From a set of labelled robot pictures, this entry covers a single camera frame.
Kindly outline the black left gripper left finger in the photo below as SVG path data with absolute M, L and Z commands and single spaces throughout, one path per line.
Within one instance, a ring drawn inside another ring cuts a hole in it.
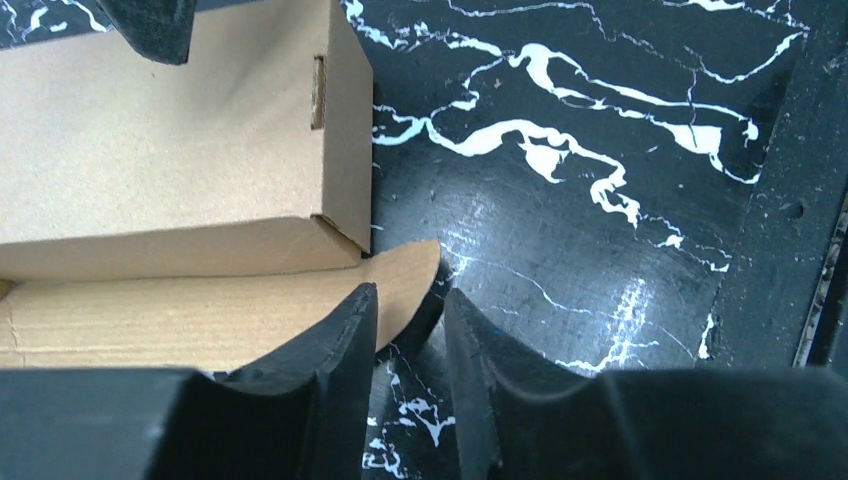
M 5 479 L 356 479 L 378 293 L 222 379 L 188 368 L 1 373 Z

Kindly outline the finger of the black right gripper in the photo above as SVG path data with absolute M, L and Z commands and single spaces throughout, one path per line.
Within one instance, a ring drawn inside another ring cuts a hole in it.
M 97 0 L 96 4 L 142 57 L 166 65 L 187 63 L 196 0 Z

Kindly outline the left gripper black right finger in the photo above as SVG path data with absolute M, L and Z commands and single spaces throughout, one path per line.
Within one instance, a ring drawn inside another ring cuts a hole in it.
M 465 479 L 843 479 L 847 383 L 821 368 L 559 367 L 444 301 Z

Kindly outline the brown cardboard box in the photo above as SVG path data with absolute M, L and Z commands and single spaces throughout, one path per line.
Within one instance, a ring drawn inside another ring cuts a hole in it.
M 434 240 L 372 254 L 371 66 L 335 1 L 197 15 L 188 62 L 117 32 L 1 54 L 1 364 L 231 370 L 379 294 L 410 323 Z

